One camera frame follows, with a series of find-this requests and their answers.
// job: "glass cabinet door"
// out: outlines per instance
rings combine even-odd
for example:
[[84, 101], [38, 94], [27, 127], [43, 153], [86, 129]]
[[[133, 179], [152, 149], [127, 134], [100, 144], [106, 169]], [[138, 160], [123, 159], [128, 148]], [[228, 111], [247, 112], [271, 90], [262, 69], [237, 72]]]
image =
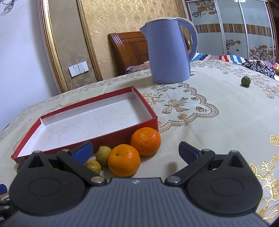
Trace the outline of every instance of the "glass cabinet door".
[[224, 55], [222, 33], [214, 1], [189, 2], [188, 7], [198, 32], [198, 52]]
[[226, 54], [248, 58], [247, 38], [241, 8], [234, 0], [216, 0], [220, 11]]
[[266, 3], [246, 0], [241, 3], [249, 45], [249, 59], [273, 61], [273, 39]]

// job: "white switch panel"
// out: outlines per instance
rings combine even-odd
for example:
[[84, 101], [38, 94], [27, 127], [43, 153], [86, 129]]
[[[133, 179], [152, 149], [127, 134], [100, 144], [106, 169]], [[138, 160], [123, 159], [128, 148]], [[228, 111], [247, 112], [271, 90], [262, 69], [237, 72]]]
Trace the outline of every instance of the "white switch panel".
[[89, 71], [89, 68], [88, 68], [87, 62], [81, 62], [77, 65], [70, 66], [69, 71], [70, 71], [71, 77], [74, 77], [74, 76], [77, 76], [84, 72]]

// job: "red box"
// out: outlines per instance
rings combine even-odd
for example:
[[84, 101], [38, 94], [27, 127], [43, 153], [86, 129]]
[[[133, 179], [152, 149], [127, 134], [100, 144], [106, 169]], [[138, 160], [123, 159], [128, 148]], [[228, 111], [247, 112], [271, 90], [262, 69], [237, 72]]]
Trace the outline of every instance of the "red box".
[[11, 158], [18, 163], [34, 150], [56, 154], [88, 140], [95, 152], [104, 145], [113, 148], [128, 144], [132, 134], [142, 127], [158, 131], [157, 118], [136, 88], [123, 88], [41, 116]]

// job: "brown striped band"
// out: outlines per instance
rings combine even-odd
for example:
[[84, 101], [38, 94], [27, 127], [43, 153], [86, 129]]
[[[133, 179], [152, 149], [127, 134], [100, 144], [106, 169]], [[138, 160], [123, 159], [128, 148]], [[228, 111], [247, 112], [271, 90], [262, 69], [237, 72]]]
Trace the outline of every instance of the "brown striped band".
[[[271, 37], [271, 29], [269, 27], [247, 24], [248, 34], [269, 36]], [[200, 24], [195, 25], [198, 33], [221, 32], [219, 24]], [[245, 33], [244, 24], [223, 24], [224, 32]]]

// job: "white floral tablecloth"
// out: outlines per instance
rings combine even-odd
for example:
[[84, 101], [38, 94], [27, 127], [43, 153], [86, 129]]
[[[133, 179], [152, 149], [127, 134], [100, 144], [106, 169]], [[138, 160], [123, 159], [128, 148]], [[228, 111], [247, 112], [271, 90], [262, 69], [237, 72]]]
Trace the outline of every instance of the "white floral tablecloth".
[[[177, 84], [153, 84], [150, 70], [97, 82], [27, 108], [0, 133], [0, 181], [9, 186], [16, 175], [10, 158], [31, 125], [43, 114], [120, 88], [135, 86], [158, 115], [162, 145], [142, 159], [134, 177], [161, 177], [186, 163], [178, 145], [186, 141], [217, 154], [239, 150], [263, 187], [258, 214], [272, 223], [279, 217], [279, 82], [218, 60], [191, 63], [196, 72]], [[240, 84], [251, 78], [249, 88]], [[106, 178], [113, 176], [105, 169]]]

